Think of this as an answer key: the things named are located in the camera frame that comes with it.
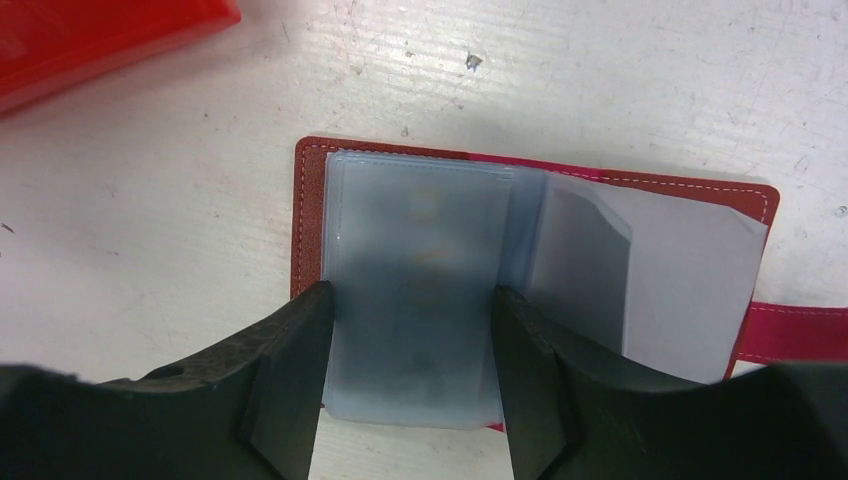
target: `red plastic container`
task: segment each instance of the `red plastic container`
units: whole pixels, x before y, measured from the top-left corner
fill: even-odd
[[[235,0],[0,0],[0,112],[240,19]]]

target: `white table surface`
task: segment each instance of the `white table surface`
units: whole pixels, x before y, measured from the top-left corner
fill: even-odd
[[[782,204],[756,298],[848,304],[842,0],[241,5],[0,120],[0,361],[137,378],[285,303],[313,133],[758,176]],[[496,432],[322,414],[312,478],[510,471]]]

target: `leather cover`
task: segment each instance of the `leather cover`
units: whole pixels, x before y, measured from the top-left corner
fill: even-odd
[[[774,187],[762,184],[596,169],[358,140],[305,137],[295,148],[292,297],[321,278],[325,166],[327,154],[336,150],[396,153],[540,168],[610,185],[726,205],[769,227],[774,222],[780,201],[780,195]],[[786,359],[793,360],[848,360],[848,309],[843,311],[792,307],[792,313],[788,313],[790,310],[787,308],[763,303],[752,304],[734,348],[728,375],[737,359],[768,363],[788,355]],[[791,335],[792,338],[785,338],[786,335]],[[821,342],[829,347],[823,350],[825,353],[815,353],[819,337],[825,335],[828,338],[822,338]]]

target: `debris speck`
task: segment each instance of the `debris speck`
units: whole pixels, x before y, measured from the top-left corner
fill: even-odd
[[[465,68],[476,72],[477,67],[479,67],[481,63],[483,63],[482,58],[469,52],[468,57],[465,59]]]

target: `red strap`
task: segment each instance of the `red strap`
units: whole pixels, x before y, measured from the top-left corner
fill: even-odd
[[[753,302],[736,358],[848,362],[848,308],[790,307]]]

